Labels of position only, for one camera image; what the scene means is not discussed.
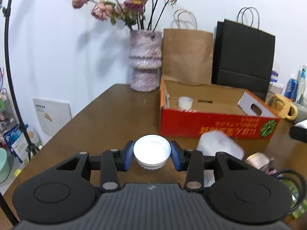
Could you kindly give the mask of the translucent cotton swab box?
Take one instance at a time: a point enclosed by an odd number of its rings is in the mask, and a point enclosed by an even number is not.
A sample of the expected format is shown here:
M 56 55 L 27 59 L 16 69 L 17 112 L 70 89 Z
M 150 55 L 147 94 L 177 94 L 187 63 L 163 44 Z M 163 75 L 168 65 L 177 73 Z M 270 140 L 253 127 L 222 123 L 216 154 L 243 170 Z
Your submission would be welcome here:
M 197 150 L 204 156 L 215 156 L 217 152 L 226 152 L 242 160 L 245 152 L 234 140 L 221 131 L 210 131 L 201 135 Z

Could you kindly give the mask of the white ribbed bottle cap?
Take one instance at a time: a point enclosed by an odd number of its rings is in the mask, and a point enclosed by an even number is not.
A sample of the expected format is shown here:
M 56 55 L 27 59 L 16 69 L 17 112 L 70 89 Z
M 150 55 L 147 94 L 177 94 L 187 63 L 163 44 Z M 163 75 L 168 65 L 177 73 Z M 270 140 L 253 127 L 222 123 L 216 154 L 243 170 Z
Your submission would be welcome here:
M 134 143 L 133 154 L 141 167 L 156 170 L 162 168 L 167 162 L 171 155 L 171 146 L 162 136 L 146 135 Z

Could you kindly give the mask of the grey ceramic cup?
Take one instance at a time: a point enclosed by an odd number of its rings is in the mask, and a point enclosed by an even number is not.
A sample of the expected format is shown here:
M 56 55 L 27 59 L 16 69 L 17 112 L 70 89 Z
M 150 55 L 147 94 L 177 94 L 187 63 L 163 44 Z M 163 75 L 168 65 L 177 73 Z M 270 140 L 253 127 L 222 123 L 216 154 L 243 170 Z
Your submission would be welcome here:
M 301 104 L 298 104 L 298 103 L 294 103 L 294 105 L 296 106 L 296 108 L 298 110 L 298 116 L 295 119 L 295 123 L 297 124 L 297 123 L 307 119 L 307 108 L 304 107 Z

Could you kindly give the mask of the yellow bear mug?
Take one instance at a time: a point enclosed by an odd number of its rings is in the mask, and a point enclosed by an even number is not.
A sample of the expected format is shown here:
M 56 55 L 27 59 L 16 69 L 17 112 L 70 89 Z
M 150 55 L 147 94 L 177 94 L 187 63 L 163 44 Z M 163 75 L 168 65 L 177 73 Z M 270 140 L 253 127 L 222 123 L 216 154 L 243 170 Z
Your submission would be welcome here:
M 274 94 L 271 107 L 282 119 L 294 121 L 298 116 L 298 109 L 293 102 L 280 94 Z

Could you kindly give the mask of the blue soda can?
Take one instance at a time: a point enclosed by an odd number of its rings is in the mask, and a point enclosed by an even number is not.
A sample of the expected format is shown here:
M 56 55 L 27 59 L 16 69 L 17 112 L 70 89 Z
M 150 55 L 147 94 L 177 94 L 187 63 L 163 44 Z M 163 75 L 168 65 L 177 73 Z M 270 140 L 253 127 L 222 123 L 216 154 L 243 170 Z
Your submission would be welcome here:
M 298 81 L 294 78 L 288 80 L 284 96 L 295 102 L 297 97 Z

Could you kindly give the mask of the clear glass bottle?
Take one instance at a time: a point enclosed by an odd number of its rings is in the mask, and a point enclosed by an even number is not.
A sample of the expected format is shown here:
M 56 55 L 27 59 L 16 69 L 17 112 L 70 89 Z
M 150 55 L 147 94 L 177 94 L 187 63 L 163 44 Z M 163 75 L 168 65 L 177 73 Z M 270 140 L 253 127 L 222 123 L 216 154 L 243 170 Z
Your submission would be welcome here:
M 296 97 L 296 101 L 295 101 L 297 104 L 301 104 L 302 101 L 303 101 L 304 92 L 305 92 L 305 88 L 306 88 L 305 78 L 306 78 L 306 66 L 304 65 L 302 67 L 300 78 L 298 80 L 297 97 Z

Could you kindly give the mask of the clear food storage container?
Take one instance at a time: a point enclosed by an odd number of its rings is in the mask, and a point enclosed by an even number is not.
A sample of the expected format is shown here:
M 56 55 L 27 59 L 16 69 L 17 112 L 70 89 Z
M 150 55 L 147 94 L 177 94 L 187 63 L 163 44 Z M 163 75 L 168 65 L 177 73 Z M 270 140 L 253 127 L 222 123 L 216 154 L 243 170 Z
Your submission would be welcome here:
M 266 94 L 265 102 L 268 105 L 271 105 L 274 99 L 275 94 L 282 94 L 284 85 L 278 82 L 270 82 L 268 91 Z

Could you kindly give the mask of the red cardboard box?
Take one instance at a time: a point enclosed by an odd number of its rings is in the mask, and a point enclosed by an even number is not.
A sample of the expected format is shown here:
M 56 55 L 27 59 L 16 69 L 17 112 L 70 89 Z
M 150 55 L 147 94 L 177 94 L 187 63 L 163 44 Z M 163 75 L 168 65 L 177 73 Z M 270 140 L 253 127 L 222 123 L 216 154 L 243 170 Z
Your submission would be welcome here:
M 193 98 L 192 108 L 178 107 L 181 96 Z M 199 138 L 221 131 L 237 139 L 270 139 L 279 116 L 246 89 L 219 85 L 186 85 L 161 79 L 160 134 Z

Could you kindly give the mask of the green spray bottle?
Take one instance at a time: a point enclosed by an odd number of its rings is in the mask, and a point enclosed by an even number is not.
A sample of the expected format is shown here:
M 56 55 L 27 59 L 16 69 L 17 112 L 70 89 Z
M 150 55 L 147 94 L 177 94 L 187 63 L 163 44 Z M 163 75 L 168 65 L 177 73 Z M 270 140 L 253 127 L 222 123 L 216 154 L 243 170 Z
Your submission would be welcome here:
M 294 207 L 299 199 L 300 196 L 300 185 L 299 183 L 292 178 L 286 178 L 282 179 L 282 182 L 286 184 L 286 186 L 289 188 L 291 194 L 292 194 L 292 205 L 291 207 Z M 302 202 L 302 204 L 292 213 L 292 216 L 295 219 L 298 219 L 302 217 L 306 213 L 306 199 Z

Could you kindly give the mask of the purple lidded jar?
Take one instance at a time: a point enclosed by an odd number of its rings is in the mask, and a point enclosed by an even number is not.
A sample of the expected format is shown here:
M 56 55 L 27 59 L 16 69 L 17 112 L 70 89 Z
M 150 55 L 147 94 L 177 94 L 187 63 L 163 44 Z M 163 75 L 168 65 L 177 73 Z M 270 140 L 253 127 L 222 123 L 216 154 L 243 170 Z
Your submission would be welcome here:
M 270 82 L 278 82 L 279 73 L 275 70 L 272 70 Z

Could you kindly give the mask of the blue white package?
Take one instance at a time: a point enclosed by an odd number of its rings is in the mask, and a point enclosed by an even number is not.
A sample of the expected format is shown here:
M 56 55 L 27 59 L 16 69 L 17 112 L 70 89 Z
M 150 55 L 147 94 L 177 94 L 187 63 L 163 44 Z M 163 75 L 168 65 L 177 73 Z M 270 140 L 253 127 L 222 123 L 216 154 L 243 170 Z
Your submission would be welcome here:
M 34 128 L 26 124 L 26 130 L 32 143 L 36 147 L 41 147 L 42 142 L 36 134 Z M 29 156 L 27 152 L 27 141 L 24 134 L 19 129 L 18 125 L 15 125 L 3 134 L 4 140 L 11 151 L 11 153 L 18 158 L 19 162 L 24 166 L 29 163 Z

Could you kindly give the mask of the black paper bag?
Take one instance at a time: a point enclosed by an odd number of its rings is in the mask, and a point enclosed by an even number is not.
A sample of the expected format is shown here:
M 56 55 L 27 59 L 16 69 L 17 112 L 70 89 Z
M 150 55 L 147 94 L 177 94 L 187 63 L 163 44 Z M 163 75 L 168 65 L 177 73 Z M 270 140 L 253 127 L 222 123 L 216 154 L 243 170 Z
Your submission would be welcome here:
M 211 83 L 250 90 L 263 101 L 268 91 L 275 36 L 235 21 L 217 22 Z

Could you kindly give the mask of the green plastic bucket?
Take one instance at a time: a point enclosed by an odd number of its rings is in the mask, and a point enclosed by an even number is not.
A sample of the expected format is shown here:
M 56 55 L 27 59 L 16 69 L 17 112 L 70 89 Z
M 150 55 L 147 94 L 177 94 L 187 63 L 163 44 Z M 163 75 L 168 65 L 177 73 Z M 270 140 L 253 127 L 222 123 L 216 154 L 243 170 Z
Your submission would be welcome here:
M 10 174 L 10 166 L 8 162 L 7 151 L 1 147 L 0 149 L 0 183 L 3 183 Z

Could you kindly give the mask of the brown paper bag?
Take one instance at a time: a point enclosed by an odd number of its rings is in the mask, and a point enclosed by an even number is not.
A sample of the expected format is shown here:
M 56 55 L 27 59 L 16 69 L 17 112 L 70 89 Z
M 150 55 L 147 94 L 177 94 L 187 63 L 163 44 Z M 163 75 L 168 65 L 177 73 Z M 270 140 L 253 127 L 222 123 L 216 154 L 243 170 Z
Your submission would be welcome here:
M 182 29 L 180 15 L 187 13 L 195 28 Z M 198 30 L 195 15 L 185 9 L 173 14 L 177 29 L 164 29 L 162 41 L 162 76 L 190 85 L 210 84 L 213 62 L 213 33 Z

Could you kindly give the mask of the dried pink rose bouquet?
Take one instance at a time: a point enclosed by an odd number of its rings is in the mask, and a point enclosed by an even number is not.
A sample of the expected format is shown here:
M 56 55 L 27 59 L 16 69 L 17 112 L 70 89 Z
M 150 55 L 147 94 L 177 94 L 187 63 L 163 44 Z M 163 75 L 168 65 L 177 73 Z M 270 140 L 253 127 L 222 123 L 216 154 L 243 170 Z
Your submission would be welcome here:
M 136 25 L 138 30 L 154 31 L 167 5 L 175 5 L 178 0 L 72 0 L 74 9 L 81 9 L 88 3 L 94 4 L 91 15 L 100 21 L 109 20 L 115 25 L 121 20 L 131 31 Z

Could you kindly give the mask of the cream wall charger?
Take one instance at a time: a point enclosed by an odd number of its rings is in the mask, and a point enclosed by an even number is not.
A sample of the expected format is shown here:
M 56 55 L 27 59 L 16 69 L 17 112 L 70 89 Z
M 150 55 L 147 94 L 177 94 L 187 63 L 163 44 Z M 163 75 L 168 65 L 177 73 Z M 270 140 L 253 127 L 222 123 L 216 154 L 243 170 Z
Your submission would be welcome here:
M 269 159 L 264 153 L 257 152 L 246 158 L 245 162 L 258 170 L 265 173 L 269 173 L 271 159 Z

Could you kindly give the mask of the white wall panel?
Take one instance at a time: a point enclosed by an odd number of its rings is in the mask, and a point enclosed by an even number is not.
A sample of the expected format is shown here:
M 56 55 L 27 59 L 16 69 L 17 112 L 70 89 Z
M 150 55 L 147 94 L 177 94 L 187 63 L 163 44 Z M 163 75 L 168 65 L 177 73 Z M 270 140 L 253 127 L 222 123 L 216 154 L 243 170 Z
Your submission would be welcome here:
M 72 119 L 68 102 L 33 98 L 33 104 L 42 132 L 46 135 L 54 136 Z

